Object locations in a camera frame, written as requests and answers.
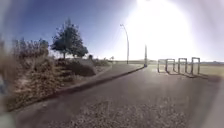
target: metal post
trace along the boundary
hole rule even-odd
[[[147,67],[148,66],[148,59],[147,59],[147,46],[145,45],[145,64],[144,64],[144,67]]]
[[[201,65],[201,60],[198,58],[198,74],[200,74],[200,65]]]
[[[165,59],[165,61],[166,61],[165,70],[166,70],[166,72],[168,72],[168,60]]]
[[[128,64],[128,61],[129,61],[129,39],[128,39],[128,33],[127,33],[127,30],[126,30],[126,28],[125,28],[125,26],[123,24],[121,24],[120,26],[124,28],[124,31],[125,31],[126,36],[127,36],[127,64]]]
[[[175,59],[173,59],[173,71],[175,72]]]
[[[185,73],[187,73],[187,59],[185,59]]]
[[[178,58],[178,73],[180,73],[180,58]]]
[[[194,58],[191,58],[191,74],[193,75],[194,73]]]
[[[160,60],[158,60],[158,63],[157,63],[157,71],[158,71],[158,73],[160,73],[160,71],[159,71],[159,61]]]

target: asphalt road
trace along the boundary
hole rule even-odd
[[[218,81],[158,74],[133,65],[114,65],[92,82],[90,88],[63,94],[38,109],[13,113],[16,126],[199,128],[218,90]]]

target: green tree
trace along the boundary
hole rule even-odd
[[[114,56],[112,56],[110,59],[111,59],[111,60],[114,60]]]
[[[53,44],[51,49],[63,54],[65,59],[66,54],[83,57],[88,53],[88,50],[83,46],[83,41],[78,31],[78,27],[67,20],[57,35],[53,37]]]
[[[93,59],[93,55],[89,54],[88,59],[92,60]]]

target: sky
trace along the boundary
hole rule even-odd
[[[91,54],[124,60],[124,24],[130,59],[144,59],[147,45],[149,59],[224,61],[223,11],[221,0],[0,0],[0,32],[5,40],[52,44],[56,28],[70,18]]]

